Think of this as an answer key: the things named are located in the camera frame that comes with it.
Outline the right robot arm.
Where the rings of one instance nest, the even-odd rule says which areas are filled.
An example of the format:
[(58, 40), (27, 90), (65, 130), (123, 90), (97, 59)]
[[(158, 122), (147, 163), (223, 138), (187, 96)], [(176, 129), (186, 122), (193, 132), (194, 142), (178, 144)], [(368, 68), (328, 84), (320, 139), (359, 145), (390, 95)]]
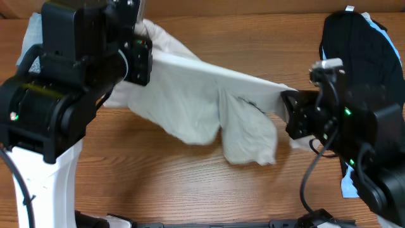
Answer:
[(353, 168), (358, 196), (369, 209), (404, 226), (404, 119), (384, 86), (349, 86), (343, 68), (314, 68), (317, 91), (284, 91), (292, 139), (312, 136)]

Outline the beige khaki shorts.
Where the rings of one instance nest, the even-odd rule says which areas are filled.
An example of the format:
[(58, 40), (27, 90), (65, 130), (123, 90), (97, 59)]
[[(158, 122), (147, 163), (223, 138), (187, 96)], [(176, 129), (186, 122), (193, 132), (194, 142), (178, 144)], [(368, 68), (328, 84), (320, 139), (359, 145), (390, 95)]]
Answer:
[(280, 96), (285, 84), (206, 63), (150, 20), (137, 23), (134, 33), (152, 40), (150, 81), (119, 82), (105, 107), (128, 108), (185, 144), (209, 145), (221, 136), (232, 164), (276, 162), (278, 133), (270, 117), (288, 119)]

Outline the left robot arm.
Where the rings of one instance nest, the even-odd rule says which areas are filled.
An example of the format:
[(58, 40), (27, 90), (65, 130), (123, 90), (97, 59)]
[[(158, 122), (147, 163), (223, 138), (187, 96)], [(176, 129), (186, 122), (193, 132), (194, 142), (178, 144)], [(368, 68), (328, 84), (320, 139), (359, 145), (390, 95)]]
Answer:
[(143, 0), (47, 1), (42, 42), (1, 85), (1, 158), (13, 175), (20, 227), (135, 227), (75, 209), (89, 123), (125, 80), (149, 83), (151, 40), (134, 32)]

